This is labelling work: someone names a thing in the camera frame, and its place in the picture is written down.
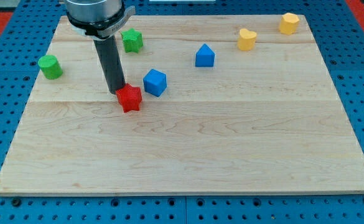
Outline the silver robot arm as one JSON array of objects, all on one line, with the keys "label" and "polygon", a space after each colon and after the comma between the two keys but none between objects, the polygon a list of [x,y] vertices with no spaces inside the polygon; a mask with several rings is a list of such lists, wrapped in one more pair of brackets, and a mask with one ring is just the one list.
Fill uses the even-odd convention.
[{"label": "silver robot arm", "polygon": [[109,92],[115,94],[125,84],[125,77],[115,33],[135,15],[134,6],[123,0],[65,0],[67,17],[80,35],[93,39]]}]

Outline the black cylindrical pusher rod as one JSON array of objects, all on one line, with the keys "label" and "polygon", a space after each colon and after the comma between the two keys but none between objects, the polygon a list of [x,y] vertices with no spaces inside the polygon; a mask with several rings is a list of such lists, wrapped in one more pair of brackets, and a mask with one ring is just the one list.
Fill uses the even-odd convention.
[{"label": "black cylindrical pusher rod", "polygon": [[126,84],[116,38],[111,36],[105,40],[95,40],[94,44],[109,92],[115,95]]}]

